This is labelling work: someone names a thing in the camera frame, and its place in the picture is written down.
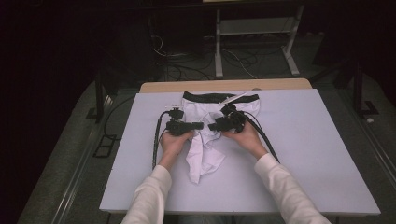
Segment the black waistband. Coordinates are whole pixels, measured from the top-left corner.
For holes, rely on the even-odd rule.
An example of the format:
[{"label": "black waistband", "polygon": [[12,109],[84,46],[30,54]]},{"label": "black waistband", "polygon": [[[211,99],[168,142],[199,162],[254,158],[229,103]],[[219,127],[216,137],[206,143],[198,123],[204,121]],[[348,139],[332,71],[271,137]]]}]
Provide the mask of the black waistband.
[{"label": "black waistband", "polygon": [[[208,93],[202,95],[194,95],[187,91],[184,92],[183,98],[195,103],[202,103],[202,104],[218,104],[226,100],[227,98],[233,97],[234,94],[230,93]],[[253,101],[259,100],[259,95],[249,95],[249,96],[242,96],[233,101],[234,104],[240,103],[251,103]]]}]

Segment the white garment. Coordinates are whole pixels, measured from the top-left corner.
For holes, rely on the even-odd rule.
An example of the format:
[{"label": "white garment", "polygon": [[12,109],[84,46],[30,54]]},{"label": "white garment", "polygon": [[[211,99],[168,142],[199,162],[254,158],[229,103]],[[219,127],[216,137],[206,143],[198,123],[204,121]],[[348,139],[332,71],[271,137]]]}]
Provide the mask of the white garment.
[{"label": "white garment", "polygon": [[[254,170],[273,195],[286,223],[330,224],[304,193],[297,180],[270,153],[256,162]],[[137,188],[131,208],[122,223],[163,223],[165,201],[171,185],[169,172],[157,165],[151,176]]]},{"label": "white garment", "polygon": [[[213,98],[220,99],[215,103],[197,103],[202,102],[205,98],[210,98],[208,102],[214,102]],[[214,140],[220,138],[220,132],[210,131],[208,124],[215,123],[215,119],[223,117],[221,109],[224,105],[219,103],[225,100],[225,94],[204,94],[204,95],[192,95],[185,93],[182,98],[182,105],[185,114],[186,122],[203,122],[204,128],[202,130],[195,131],[194,137],[191,140],[191,147],[189,154],[187,155],[187,163],[190,166],[190,181],[198,184],[201,175],[206,175],[215,172],[225,159],[225,155],[218,152],[212,147]],[[258,95],[248,96],[240,98],[235,104],[236,110],[246,111],[256,116],[260,109],[260,100]]]}]

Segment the person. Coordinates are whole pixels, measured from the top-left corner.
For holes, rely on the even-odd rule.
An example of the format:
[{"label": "person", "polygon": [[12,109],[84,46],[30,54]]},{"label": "person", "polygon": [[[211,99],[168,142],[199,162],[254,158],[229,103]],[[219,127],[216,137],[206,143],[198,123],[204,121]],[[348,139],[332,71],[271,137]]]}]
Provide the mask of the person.
[{"label": "person", "polygon": [[[257,159],[254,170],[271,192],[286,223],[330,223],[314,206],[290,172],[268,153],[250,123],[246,122],[241,133],[223,132],[222,135],[235,140]],[[170,171],[183,144],[192,136],[193,132],[181,136],[163,134],[163,155],[151,175],[136,189],[123,224],[163,223],[165,201],[172,186]],[[213,217],[219,223],[230,220],[221,216]]]}]

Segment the white sleeve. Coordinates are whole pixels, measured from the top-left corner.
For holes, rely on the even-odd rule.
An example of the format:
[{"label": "white sleeve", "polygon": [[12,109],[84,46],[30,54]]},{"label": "white sleeve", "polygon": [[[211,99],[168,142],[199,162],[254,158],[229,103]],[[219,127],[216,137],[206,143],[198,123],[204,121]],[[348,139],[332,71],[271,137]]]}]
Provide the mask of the white sleeve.
[{"label": "white sleeve", "polygon": [[137,187],[131,208],[121,223],[162,224],[165,202],[171,186],[172,179],[168,170],[157,165],[151,175]]},{"label": "white sleeve", "polygon": [[265,187],[271,192],[286,223],[330,223],[314,206],[297,180],[270,153],[254,166]]}]

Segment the hand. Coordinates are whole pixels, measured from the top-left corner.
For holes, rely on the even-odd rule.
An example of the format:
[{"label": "hand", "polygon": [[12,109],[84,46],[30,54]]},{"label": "hand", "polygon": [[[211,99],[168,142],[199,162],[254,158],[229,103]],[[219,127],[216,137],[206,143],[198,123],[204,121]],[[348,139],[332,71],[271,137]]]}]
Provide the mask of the hand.
[{"label": "hand", "polygon": [[193,131],[183,133],[181,136],[173,136],[169,132],[163,133],[163,136],[161,138],[163,156],[161,157],[161,160],[158,164],[170,171],[176,161],[177,155],[183,148],[184,143],[187,139],[193,137],[193,135]]},{"label": "hand", "polygon": [[245,121],[245,127],[241,133],[222,132],[222,135],[235,140],[240,147],[250,152],[257,160],[268,153],[262,145],[257,131],[247,121]]}]

